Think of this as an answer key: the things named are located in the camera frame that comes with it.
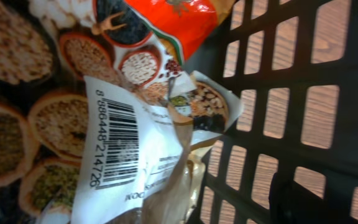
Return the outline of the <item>beige bread snack bag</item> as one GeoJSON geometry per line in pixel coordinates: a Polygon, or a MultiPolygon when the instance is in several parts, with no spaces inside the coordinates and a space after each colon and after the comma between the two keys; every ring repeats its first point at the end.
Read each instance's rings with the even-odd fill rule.
{"type": "Polygon", "coordinates": [[[186,223],[236,95],[114,0],[0,0],[0,223],[186,223]]]}

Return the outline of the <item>red orange spaghetti pack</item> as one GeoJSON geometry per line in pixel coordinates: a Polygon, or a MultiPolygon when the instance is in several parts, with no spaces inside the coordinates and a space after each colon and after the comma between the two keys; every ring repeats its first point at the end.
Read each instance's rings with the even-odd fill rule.
{"type": "Polygon", "coordinates": [[[231,13],[235,0],[125,0],[184,64],[231,13]]]}

